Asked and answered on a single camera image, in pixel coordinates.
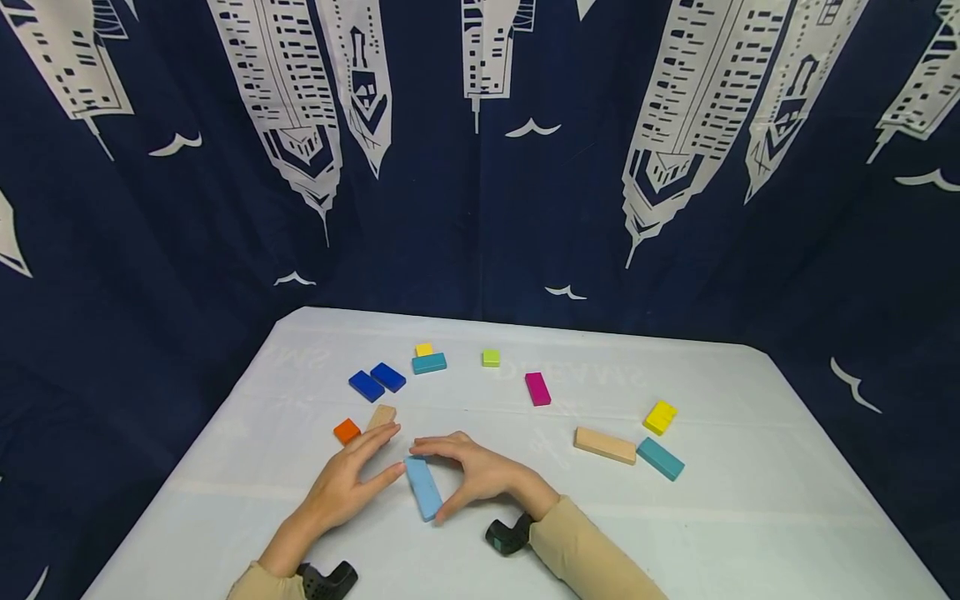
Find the beige sleeve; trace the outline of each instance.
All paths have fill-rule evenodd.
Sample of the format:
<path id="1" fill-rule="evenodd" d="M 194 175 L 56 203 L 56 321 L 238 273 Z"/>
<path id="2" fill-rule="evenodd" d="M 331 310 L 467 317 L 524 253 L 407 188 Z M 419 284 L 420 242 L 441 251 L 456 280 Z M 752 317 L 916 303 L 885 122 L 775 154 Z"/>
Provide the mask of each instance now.
<path id="1" fill-rule="evenodd" d="M 283 579 L 256 562 L 250 563 L 247 572 L 230 588 L 227 600 L 306 600 L 303 578 L 294 575 Z"/>
<path id="2" fill-rule="evenodd" d="M 666 600 L 657 584 L 566 496 L 531 525 L 530 544 L 583 600 Z"/>

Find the right hand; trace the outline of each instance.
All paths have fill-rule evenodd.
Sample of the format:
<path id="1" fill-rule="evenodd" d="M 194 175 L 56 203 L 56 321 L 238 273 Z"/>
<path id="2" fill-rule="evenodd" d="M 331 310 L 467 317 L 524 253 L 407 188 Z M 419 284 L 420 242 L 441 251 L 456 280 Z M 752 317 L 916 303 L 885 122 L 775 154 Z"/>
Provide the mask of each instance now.
<path id="1" fill-rule="evenodd" d="M 485 500 L 502 493 L 512 495 L 536 521 L 543 519 L 560 501 L 560 495 L 535 472 L 487 450 L 463 431 L 440 438 L 416 438 L 410 453 L 444 456 L 457 461 L 464 469 L 464 483 L 437 512 L 438 524 L 443 524 L 474 500 Z"/>

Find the light blue block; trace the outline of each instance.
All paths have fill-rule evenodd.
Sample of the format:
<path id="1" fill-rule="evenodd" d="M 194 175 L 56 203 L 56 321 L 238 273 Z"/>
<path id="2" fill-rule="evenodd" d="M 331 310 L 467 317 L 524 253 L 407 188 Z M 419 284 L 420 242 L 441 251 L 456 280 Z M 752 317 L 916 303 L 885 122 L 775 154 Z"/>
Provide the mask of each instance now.
<path id="1" fill-rule="evenodd" d="M 446 369 L 446 357 L 442 352 L 418 356 L 414 359 L 414 375 Z"/>
<path id="2" fill-rule="evenodd" d="M 432 521 L 444 502 L 440 499 L 440 493 L 437 492 L 437 484 L 433 482 L 430 468 L 421 456 L 408 456 L 403 459 L 403 463 L 407 466 L 410 487 L 414 489 L 414 496 L 417 497 L 420 516 L 425 521 Z"/>
<path id="3" fill-rule="evenodd" d="M 636 447 L 636 453 L 640 458 L 650 463 L 650 465 L 663 473 L 663 476 L 670 481 L 676 481 L 680 472 L 684 470 L 684 463 L 673 454 L 666 451 L 666 448 L 657 444 L 653 438 L 647 438 Z"/>

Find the wrist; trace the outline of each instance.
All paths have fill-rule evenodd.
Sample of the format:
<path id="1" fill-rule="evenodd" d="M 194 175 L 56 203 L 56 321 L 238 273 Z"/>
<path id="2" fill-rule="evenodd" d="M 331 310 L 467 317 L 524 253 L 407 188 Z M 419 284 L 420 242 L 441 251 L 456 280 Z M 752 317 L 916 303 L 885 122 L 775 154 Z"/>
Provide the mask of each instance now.
<path id="1" fill-rule="evenodd" d="M 294 511 L 280 524 L 258 562 L 275 577 L 293 577 L 317 537 L 303 516 Z"/>
<path id="2" fill-rule="evenodd" d="M 534 521 L 541 521 L 560 502 L 560 495 L 531 468 L 518 465 L 507 493 L 511 495 Z"/>
<path id="3" fill-rule="evenodd" d="M 290 516 L 283 521 L 283 527 L 297 535 L 309 539 L 313 543 L 332 527 L 326 524 L 324 515 L 327 511 L 310 510 L 300 505 Z"/>

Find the teal block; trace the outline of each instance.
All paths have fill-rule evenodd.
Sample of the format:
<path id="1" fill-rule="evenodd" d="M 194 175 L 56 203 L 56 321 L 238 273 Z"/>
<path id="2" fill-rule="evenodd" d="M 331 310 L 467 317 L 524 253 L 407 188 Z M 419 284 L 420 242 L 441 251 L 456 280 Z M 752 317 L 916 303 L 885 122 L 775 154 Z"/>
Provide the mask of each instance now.
<path id="1" fill-rule="evenodd" d="M 657 444 L 653 438 L 647 438 L 641 442 L 636 447 L 636 453 L 670 481 L 676 481 L 680 472 L 684 470 L 684 463 L 670 454 L 666 448 Z"/>
<path id="2" fill-rule="evenodd" d="M 446 357 L 442 352 L 427 354 L 414 359 L 414 375 L 446 369 Z"/>

